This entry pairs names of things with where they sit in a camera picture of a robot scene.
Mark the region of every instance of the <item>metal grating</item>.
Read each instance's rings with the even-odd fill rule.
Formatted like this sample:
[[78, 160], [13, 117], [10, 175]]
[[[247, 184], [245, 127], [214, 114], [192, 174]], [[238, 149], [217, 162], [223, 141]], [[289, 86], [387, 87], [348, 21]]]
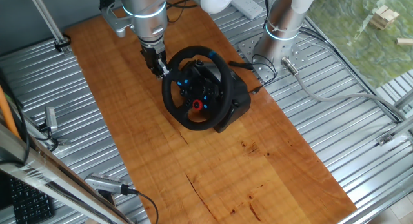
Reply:
[[[265, 7], [263, 0], [254, 1]], [[240, 42], [262, 33], [265, 12], [264, 9], [257, 19], [248, 20], [229, 6], [211, 17], [239, 50]], [[297, 47], [306, 59], [300, 74], [309, 89], [319, 96], [364, 91], [360, 78], [349, 68], [325, 49], [306, 41], [298, 41]], [[13, 89], [26, 105], [26, 114], [36, 123], [43, 122], [45, 105], [56, 107], [59, 131], [55, 137], [65, 137], [72, 142], [69, 148], [56, 155], [72, 170], [81, 177], [100, 172], [131, 181], [73, 55], [56, 53], [52, 41], [47, 41], [0, 58], [0, 66], [5, 68]], [[413, 76], [405, 76], [404, 80], [411, 89]], [[397, 138], [396, 143], [384, 147], [377, 144], [376, 139], [396, 125], [375, 102], [362, 98], [337, 103], [314, 101], [283, 71], [266, 89], [357, 207], [413, 173], [412, 145], [408, 137]], [[390, 89], [384, 93], [403, 95]], [[117, 197], [117, 202], [129, 217], [149, 223], [138, 199]], [[57, 201], [55, 205], [58, 207], [56, 216], [48, 223], [82, 223], [86, 219]], [[8, 216], [0, 218], [0, 223], [13, 222], [12, 210]]]
[[[73, 54], [64, 56], [46, 41], [0, 58], [0, 68], [23, 112], [38, 125], [45, 120], [44, 107], [55, 107], [59, 130], [53, 137], [69, 139], [55, 155], [76, 174], [92, 172], [123, 178], [132, 184], [95, 99]], [[116, 197], [117, 207], [131, 220], [150, 223], [137, 196]], [[47, 223], [84, 223], [87, 217], [54, 201], [55, 216]], [[0, 212], [0, 223], [15, 223], [12, 207]]]
[[[393, 79], [392, 81], [382, 85], [377, 89], [377, 92], [388, 102], [394, 104], [407, 92], [413, 89], [413, 70], [410, 70], [403, 75]], [[404, 113], [411, 113], [413, 110], [413, 102], [403, 108]]]
[[[263, 0], [254, 1], [264, 6]], [[265, 13], [249, 21], [230, 9], [212, 17], [240, 56], [248, 61], [251, 55], [243, 52], [254, 48], [262, 33]], [[330, 51], [314, 45], [317, 42], [300, 34], [295, 46], [298, 51], [294, 57], [297, 58], [292, 59], [307, 87], [323, 97], [365, 92], [359, 82], [362, 79]], [[413, 77], [406, 80], [410, 80], [413, 87]], [[375, 102], [364, 98], [331, 103], [315, 101], [283, 70], [279, 70], [277, 79], [265, 88], [357, 207], [413, 174], [409, 138], [397, 139], [397, 144], [384, 147], [377, 143], [376, 139], [396, 124]], [[387, 90], [397, 94], [397, 98], [407, 91]]]

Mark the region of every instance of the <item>red button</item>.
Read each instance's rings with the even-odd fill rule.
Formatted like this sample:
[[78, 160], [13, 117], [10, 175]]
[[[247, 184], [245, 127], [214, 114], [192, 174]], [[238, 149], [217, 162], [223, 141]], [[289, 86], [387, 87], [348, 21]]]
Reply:
[[194, 108], [194, 110], [200, 111], [202, 109], [202, 101], [200, 100], [195, 100], [192, 103], [192, 107]]

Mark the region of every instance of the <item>steering wheel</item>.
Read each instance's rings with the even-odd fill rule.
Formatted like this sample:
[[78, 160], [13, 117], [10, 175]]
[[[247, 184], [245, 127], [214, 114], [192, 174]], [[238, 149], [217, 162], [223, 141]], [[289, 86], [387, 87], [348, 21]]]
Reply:
[[[196, 55], [205, 56], [214, 62], [221, 74], [219, 85], [203, 77], [193, 65], [188, 65], [184, 70], [179, 69], [179, 64], [184, 59]], [[233, 79], [230, 69], [224, 59], [215, 51], [204, 46], [190, 46], [179, 51], [169, 62], [171, 69], [163, 78], [162, 96], [166, 109], [184, 127], [190, 130], [207, 130], [216, 126], [227, 114], [232, 102]], [[171, 84], [175, 81], [181, 89], [184, 102], [176, 107], [172, 99]], [[202, 122], [190, 120], [188, 113], [193, 108], [203, 109], [209, 118]]]

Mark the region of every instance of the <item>power strip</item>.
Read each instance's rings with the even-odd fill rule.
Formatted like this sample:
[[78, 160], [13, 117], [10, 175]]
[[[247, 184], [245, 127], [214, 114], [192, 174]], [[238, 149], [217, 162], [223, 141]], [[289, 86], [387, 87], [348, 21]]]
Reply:
[[253, 20], [263, 12], [263, 7], [253, 0], [232, 0], [231, 5], [236, 7], [249, 20]]

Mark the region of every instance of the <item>wooden tabletop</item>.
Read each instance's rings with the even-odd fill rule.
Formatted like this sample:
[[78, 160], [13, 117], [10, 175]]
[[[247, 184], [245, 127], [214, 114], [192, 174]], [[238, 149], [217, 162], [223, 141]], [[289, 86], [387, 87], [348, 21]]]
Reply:
[[[173, 20], [180, 10], [168, 13]], [[166, 111], [161, 82], [131, 31], [120, 39], [97, 17], [66, 32], [134, 185], [159, 208], [159, 223], [337, 223], [356, 209], [266, 90], [223, 133], [190, 131]], [[200, 8], [169, 25], [165, 45], [169, 59], [203, 45], [242, 62]], [[249, 89], [259, 85], [250, 71], [234, 71]], [[154, 223], [153, 207], [142, 201]]]

